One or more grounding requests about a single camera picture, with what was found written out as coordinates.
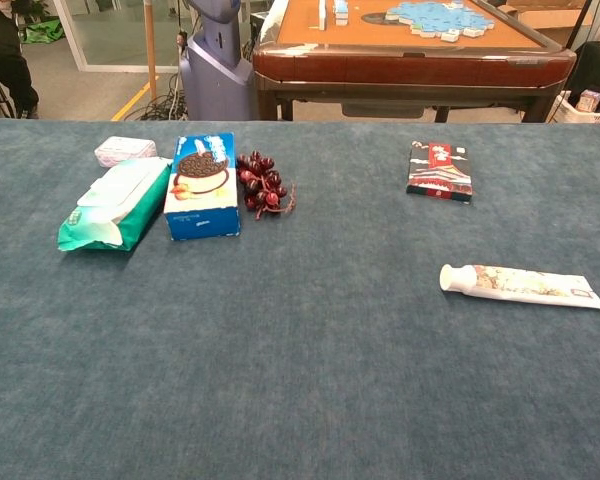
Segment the blue table cloth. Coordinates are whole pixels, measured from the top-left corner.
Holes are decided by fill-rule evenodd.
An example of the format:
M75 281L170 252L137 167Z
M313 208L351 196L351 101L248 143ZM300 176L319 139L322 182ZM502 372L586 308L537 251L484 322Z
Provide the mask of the blue table cloth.
M57 249L106 137L222 131L292 213ZM468 149L470 203L406 192L413 141ZM600 480L600 310L445 264L600 298L600 125L0 120L0 480Z

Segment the small white bottle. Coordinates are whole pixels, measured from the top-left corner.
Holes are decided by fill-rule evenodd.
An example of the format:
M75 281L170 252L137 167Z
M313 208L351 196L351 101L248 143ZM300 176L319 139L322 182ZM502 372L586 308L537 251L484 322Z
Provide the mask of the small white bottle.
M502 266L445 264L439 274L444 292L492 300L600 310L600 298L584 276Z

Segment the white plastic basket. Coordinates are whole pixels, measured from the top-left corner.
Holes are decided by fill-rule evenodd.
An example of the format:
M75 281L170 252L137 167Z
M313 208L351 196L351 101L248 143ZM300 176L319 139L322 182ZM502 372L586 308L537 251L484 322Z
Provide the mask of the white plastic basket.
M554 104L551 107L547 117L548 123L579 123L579 124L600 124L600 113L598 112L580 112L576 110L569 102L570 90L563 90L556 96Z

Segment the blue mahjong tile pile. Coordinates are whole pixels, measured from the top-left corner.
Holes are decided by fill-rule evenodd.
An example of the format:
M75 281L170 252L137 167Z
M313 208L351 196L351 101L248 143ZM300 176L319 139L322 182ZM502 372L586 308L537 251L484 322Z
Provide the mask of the blue mahjong tile pile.
M405 1L389 8L386 22L407 25L413 35L455 43L461 37L478 38L495 27L495 21L470 8L464 0Z

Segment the dark red illustrated box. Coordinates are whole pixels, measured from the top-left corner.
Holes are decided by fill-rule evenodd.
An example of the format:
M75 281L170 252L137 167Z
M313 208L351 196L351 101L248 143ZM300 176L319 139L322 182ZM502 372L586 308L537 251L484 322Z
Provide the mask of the dark red illustrated box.
M413 141L406 192L470 203L473 184L468 149L449 143Z

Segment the brown mahjong table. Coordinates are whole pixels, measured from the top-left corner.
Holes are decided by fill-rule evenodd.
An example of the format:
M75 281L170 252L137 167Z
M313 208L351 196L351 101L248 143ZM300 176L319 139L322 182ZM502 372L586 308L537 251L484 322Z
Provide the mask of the brown mahjong table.
M542 123L576 61L574 52L484 0L463 2L494 27L456 42L363 19L404 0L347 1L347 24L329 14L321 29L319 0L274 0L252 54L261 119L292 119L297 100L433 106L439 122L451 107L500 106Z

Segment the blue cookie box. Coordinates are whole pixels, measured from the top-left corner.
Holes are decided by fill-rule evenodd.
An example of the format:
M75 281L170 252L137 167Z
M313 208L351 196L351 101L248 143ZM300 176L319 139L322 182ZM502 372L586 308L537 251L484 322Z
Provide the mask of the blue cookie box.
M164 215L174 241L240 233L232 133L177 140Z

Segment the wooden pole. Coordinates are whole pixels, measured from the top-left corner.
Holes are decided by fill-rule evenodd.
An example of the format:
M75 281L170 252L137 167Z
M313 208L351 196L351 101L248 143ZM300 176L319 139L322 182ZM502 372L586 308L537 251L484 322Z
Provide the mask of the wooden pole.
M157 98L157 80L155 63L153 0L143 0L145 44L148 66L149 91L151 100Z

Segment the green wet wipes pack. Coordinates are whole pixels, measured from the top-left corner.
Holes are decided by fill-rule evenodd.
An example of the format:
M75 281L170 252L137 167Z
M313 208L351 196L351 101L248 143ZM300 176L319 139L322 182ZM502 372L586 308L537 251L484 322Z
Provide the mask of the green wet wipes pack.
M124 160L96 179L61 224L61 251L130 251L162 205L171 174L170 159Z

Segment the person in black clothes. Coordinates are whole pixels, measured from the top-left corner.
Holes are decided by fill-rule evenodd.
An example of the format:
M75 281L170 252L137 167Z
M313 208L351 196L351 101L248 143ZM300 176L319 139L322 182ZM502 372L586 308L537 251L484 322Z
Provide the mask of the person in black clothes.
M0 0L0 83L9 90L17 118L38 119L39 96L22 55L12 2Z

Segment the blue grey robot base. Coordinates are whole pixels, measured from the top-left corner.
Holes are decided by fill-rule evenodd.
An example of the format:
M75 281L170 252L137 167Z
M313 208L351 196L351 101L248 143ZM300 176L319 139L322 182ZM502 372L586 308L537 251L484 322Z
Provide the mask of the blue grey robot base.
M248 121L258 117L254 70L242 57L240 0L187 0L201 20L188 38L180 73L191 121Z

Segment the dark red grape bunch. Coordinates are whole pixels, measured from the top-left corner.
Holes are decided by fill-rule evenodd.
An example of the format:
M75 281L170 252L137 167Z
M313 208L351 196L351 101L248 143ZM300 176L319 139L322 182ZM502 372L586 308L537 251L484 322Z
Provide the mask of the dark red grape bunch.
M254 150L236 157L237 179L244 191L244 204L256 220L263 216L291 213L297 203L294 184L287 188L275 160Z

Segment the small white tissue pack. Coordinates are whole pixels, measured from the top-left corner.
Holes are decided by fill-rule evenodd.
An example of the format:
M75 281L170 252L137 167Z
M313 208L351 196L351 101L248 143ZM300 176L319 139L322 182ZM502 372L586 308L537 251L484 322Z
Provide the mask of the small white tissue pack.
M94 154L100 166L111 168L128 159L156 157L157 148L153 140L110 136Z

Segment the green bag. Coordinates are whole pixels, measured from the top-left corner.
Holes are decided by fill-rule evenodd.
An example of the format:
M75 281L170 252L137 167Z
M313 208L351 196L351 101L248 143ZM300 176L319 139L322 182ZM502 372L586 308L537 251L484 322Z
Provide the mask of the green bag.
M51 44L65 37L64 27L58 17L28 23L22 31L24 44Z

